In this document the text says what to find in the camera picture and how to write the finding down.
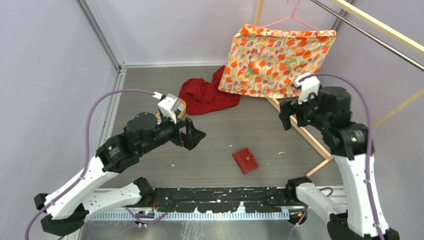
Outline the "red leather card holder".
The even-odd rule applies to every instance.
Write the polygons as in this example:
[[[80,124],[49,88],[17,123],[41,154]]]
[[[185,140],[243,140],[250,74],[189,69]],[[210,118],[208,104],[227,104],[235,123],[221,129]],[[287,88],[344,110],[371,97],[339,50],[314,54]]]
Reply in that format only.
[[[232,157],[244,175],[256,170],[259,167],[253,153],[248,147],[234,152]]]

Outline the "yellow oval tray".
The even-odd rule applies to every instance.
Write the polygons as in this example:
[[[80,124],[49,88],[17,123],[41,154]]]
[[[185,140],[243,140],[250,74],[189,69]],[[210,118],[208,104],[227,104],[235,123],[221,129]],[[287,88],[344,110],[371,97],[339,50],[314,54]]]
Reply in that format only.
[[[171,99],[167,97],[158,103],[158,108],[159,112],[156,114],[158,119],[170,118],[175,122],[186,113],[187,104],[180,98]]]

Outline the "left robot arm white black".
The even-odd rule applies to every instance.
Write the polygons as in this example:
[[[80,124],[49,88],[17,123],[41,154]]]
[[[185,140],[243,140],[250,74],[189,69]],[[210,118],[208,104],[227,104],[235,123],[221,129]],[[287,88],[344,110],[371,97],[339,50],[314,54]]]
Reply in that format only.
[[[46,213],[40,221],[43,231],[64,237],[103,212],[135,204],[148,207],[155,191],[143,177],[118,190],[103,194],[94,191],[168,142],[192,150],[205,137],[206,133],[196,129],[190,118],[173,121],[163,117],[158,121],[152,113],[137,114],[122,133],[100,146],[87,165],[60,189],[34,197],[37,209]]]

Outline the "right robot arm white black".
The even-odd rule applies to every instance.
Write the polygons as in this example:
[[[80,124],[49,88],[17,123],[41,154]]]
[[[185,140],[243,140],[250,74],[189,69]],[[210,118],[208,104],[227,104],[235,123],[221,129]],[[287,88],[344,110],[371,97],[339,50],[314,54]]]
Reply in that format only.
[[[337,86],[280,101],[279,118],[285,130],[295,116],[299,127],[312,126],[321,132],[342,176],[346,206],[331,200],[307,177],[288,180],[285,198],[291,205],[312,208],[333,240],[397,240],[400,235],[388,226],[380,206],[375,159],[367,154],[368,128],[351,121],[350,106],[350,94]]]

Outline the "red crumpled cloth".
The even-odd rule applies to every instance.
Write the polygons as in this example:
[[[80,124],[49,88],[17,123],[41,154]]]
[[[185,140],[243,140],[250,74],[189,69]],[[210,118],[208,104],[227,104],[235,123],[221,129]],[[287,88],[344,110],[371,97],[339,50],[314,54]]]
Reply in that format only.
[[[185,81],[178,97],[186,103],[186,113],[192,116],[204,115],[236,107],[241,100],[239,94],[219,90],[224,66],[212,75],[211,82],[203,78],[190,78]]]

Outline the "floral orange pillowcase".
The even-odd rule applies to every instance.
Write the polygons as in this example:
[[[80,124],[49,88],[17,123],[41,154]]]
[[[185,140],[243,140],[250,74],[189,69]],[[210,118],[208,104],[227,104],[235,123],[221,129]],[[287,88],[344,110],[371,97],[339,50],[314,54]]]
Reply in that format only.
[[[245,24],[233,37],[218,85],[250,97],[296,97],[295,79],[319,72],[335,42],[335,30],[283,31]]]

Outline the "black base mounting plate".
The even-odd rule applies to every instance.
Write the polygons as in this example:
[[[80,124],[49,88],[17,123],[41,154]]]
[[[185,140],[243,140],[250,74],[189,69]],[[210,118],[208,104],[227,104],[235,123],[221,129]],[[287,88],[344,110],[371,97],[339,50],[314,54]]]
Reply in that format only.
[[[282,207],[305,207],[289,198],[283,187],[157,187],[130,207],[155,207],[160,212],[234,213],[244,207],[247,213],[276,213]]]

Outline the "metal rail rod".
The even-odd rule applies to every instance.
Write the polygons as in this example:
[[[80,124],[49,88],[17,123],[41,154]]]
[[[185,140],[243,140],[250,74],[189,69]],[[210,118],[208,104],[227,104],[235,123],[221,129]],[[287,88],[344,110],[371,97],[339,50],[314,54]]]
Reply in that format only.
[[[381,40],[377,36],[371,34],[367,30],[365,30],[364,28],[362,28],[361,26],[356,24],[355,22],[349,20],[346,16],[340,14],[339,12],[336,12],[335,10],[331,9],[330,7],[328,7],[327,5],[325,5],[324,3],[322,3],[319,0],[313,0],[312,2],[314,4],[316,4],[318,7],[322,8],[326,12],[328,12],[331,15],[333,15],[334,17],[336,17],[338,20],[342,21],[343,23],[347,24],[351,28],[353,28],[356,31],[358,31],[359,33],[361,33],[362,35],[366,36],[367,38],[369,38],[373,42],[382,46],[383,48],[385,48],[389,52],[395,54],[397,57],[401,58],[402,60],[404,60],[408,64],[414,66],[416,69],[418,69],[420,71],[424,70],[424,66],[422,64],[418,63],[417,61],[415,61],[411,57],[407,56],[403,52],[399,51],[398,49],[394,48],[390,44]],[[352,5],[348,1],[334,0],[333,3],[336,4],[338,7],[340,7],[340,9],[342,11],[345,11],[346,13],[359,18],[360,20],[365,22],[367,25],[369,25],[373,29],[383,33],[384,35],[386,35],[390,39],[397,41],[398,43],[406,46],[407,48],[413,50],[414,52],[417,52],[420,55],[424,54],[424,46],[423,45],[417,43],[416,41],[410,39],[409,37],[405,36],[404,34],[400,33],[399,31],[393,29],[392,27],[388,26],[387,24],[381,22],[380,20],[369,15],[368,13],[364,12],[363,10],[357,8],[356,6]]]

